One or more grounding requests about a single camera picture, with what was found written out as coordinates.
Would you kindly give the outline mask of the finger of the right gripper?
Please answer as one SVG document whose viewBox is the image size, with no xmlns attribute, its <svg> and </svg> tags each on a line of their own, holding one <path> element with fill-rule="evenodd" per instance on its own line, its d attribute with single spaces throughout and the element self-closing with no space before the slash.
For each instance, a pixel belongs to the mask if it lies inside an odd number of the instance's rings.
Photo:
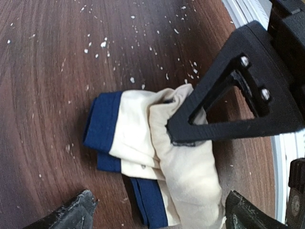
<svg viewBox="0 0 305 229">
<path fill-rule="evenodd" d="M 292 95 L 294 78 L 273 47 L 267 30 L 257 21 L 236 29 L 213 64 L 167 122 L 172 143 L 194 145 L 204 140 L 228 140 L 296 132 L 305 127 Z M 232 87 L 238 87 L 253 113 L 252 119 L 196 124 Z"/>
</svg>

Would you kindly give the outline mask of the cream underwear navy trim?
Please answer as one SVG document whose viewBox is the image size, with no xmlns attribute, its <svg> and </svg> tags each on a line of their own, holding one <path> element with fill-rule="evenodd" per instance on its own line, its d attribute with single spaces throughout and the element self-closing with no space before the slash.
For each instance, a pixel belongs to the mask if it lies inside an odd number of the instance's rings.
<svg viewBox="0 0 305 229">
<path fill-rule="evenodd" d="M 212 142 L 175 146 L 166 129 L 192 91 L 184 84 L 101 93 L 91 104 L 83 144 L 97 151 L 99 170 L 129 177 L 150 229 L 220 229 L 225 222 Z"/>
</svg>

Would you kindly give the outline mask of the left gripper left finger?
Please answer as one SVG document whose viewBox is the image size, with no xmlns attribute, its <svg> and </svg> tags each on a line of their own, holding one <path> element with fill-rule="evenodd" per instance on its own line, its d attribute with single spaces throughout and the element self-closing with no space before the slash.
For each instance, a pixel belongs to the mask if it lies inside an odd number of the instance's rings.
<svg viewBox="0 0 305 229">
<path fill-rule="evenodd" d="M 86 189 L 27 229 L 92 229 L 97 200 Z"/>
</svg>

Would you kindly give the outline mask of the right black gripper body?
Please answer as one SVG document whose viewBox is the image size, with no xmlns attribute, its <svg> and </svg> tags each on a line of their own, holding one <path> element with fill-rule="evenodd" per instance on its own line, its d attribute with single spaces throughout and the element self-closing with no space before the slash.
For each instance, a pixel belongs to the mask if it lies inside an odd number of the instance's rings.
<svg viewBox="0 0 305 229">
<path fill-rule="evenodd" d="M 273 0 L 268 32 L 273 47 L 287 66 L 294 82 L 292 95 L 302 113 L 305 112 L 305 2 Z"/>
</svg>

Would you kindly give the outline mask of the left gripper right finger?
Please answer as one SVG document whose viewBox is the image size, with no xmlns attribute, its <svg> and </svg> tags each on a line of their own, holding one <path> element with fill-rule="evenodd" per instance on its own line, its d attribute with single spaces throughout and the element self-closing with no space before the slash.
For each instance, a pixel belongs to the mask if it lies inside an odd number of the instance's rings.
<svg viewBox="0 0 305 229">
<path fill-rule="evenodd" d="M 240 193 L 230 191 L 225 202 L 227 229 L 286 229 L 288 226 L 263 213 Z"/>
</svg>

